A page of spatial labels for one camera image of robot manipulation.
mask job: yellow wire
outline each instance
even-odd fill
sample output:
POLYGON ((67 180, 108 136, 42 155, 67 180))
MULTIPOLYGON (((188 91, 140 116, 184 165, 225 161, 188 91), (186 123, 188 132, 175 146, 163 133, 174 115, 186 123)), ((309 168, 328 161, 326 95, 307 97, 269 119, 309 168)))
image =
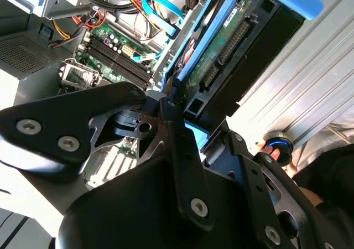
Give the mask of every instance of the yellow wire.
POLYGON ((55 20, 53 20, 53 25, 60 36, 62 36, 65 40, 70 39, 70 34, 63 32, 55 20))
POLYGON ((161 12, 161 10, 160 10, 160 5, 159 5, 159 3, 154 3, 154 4, 155 4, 155 6, 156 6, 157 13, 158 13, 162 18, 164 18, 164 16, 162 15, 162 12, 161 12))
POLYGON ((155 28, 155 29, 159 29, 154 23, 152 23, 149 20, 149 16, 146 14, 146 12, 141 8, 141 6, 139 6, 134 0, 129 0, 132 2, 133 5, 136 6, 136 8, 138 9, 138 11, 144 16, 144 18, 147 19, 148 22, 150 22, 150 24, 155 28))

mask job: ram slot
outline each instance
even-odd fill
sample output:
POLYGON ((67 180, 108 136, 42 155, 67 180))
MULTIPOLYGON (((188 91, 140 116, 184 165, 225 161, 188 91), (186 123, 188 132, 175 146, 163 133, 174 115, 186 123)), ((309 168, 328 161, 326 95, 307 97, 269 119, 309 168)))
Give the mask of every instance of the ram slot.
POLYGON ((97 51, 101 52, 103 55, 113 60, 116 64, 127 69, 135 76, 140 77, 145 82, 148 82, 150 80, 150 75, 143 68, 134 63, 133 60, 126 58, 125 56, 117 53, 116 51, 113 51, 111 48, 108 48, 106 45, 104 45, 104 43, 100 42, 99 40, 93 40, 91 48, 94 48, 97 51))
POLYGON ((104 56, 102 53, 97 51, 96 49, 89 49, 87 51, 88 54, 90 54, 93 58, 95 58, 97 61, 103 63, 110 69, 112 69, 114 72, 124 76, 127 80, 129 80, 131 83, 137 85, 141 89, 145 89, 147 83, 140 79, 139 77, 135 76, 134 74, 130 73, 128 70, 125 68, 117 65, 113 60, 109 59, 108 57, 104 56))

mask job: white label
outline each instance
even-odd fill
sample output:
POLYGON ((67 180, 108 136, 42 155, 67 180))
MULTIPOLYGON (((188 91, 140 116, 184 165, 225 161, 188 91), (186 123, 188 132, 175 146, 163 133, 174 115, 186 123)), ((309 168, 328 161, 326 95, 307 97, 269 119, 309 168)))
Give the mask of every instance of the white label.
POLYGON ((238 9, 237 8, 234 8, 231 12, 230 15, 228 15, 227 19, 225 20, 225 22, 223 23, 223 26, 225 28, 227 28, 227 26, 229 25, 229 23, 231 22, 231 20, 233 19, 233 17, 236 15, 238 9))

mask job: hand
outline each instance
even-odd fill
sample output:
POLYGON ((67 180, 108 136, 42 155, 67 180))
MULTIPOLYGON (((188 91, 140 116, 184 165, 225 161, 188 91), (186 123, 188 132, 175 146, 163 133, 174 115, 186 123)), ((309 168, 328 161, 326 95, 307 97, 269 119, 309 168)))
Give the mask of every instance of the hand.
MULTIPOLYGON (((259 151, 261 151, 261 152, 269 154, 270 156, 273 157, 273 159, 278 160, 278 158, 280 156, 280 150, 277 148, 273 150, 272 147, 264 148, 265 144, 266 144, 265 140, 261 140, 261 141, 257 142, 254 147, 250 148, 249 152, 253 155, 256 155, 259 151)), ((290 163, 289 165, 283 167, 283 169, 290 178, 293 178, 294 175, 298 171, 298 169, 296 168, 296 166, 293 163, 290 163)), ((313 193, 312 191, 302 188, 302 187, 299 187, 299 188, 314 206, 317 206, 323 202, 323 200, 318 195, 313 193)))
MULTIPOLYGON (((280 150, 279 149, 274 149, 273 147, 266 147, 264 148, 266 144, 265 140, 261 140, 259 142, 256 143, 256 145, 254 147, 252 147, 251 149, 249 149, 249 152, 251 154, 257 154, 259 151, 264 152, 264 153, 268 153, 270 156, 272 156, 273 159, 278 160, 279 156, 280 156, 280 150)), ((289 165, 283 167, 284 171, 287 173, 287 175, 290 178, 293 178, 294 175, 297 173, 298 169, 296 168, 296 166, 293 163, 290 163, 289 165)))

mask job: screw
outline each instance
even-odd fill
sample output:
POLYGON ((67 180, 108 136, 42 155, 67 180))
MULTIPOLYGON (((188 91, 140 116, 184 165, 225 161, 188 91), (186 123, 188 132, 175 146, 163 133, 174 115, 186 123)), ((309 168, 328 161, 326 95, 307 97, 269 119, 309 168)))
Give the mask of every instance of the screw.
POLYGON ((131 93, 134 94, 135 96, 140 96, 140 92, 136 89, 131 89, 131 93))
POLYGON ((58 140, 58 146, 69 152, 77 151, 80 147, 80 142, 75 137, 65 136, 58 140))
POLYGON ((272 163, 272 158, 270 156, 264 156, 265 160, 269 163, 272 163))
POLYGON ((168 101, 167 102, 169 105, 171 105, 172 107, 175 107, 176 106, 176 104, 173 102, 173 101, 168 101))
POLYGON ((38 134, 42 130, 39 122, 32 119, 23 119, 16 124, 18 131, 24 134, 38 134))
POLYGON ((208 215, 208 207, 203 200, 199 198, 193 198, 190 202, 190 206, 195 214, 200 217, 206 217, 208 215))
POLYGON ((265 234, 267 237, 275 244, 275 245, 280 245, 280 236, 277 233, 277 231, 270 226, 266 226, 264 228, 265 234))
POLYGON ((334 247, 329 242, 325 242, 325 247, 326 249, 334 249, 334 247))
POLYGON ((239 134, 235 134, 235 137, 238 141, 242 141, 242 137, 239 134))

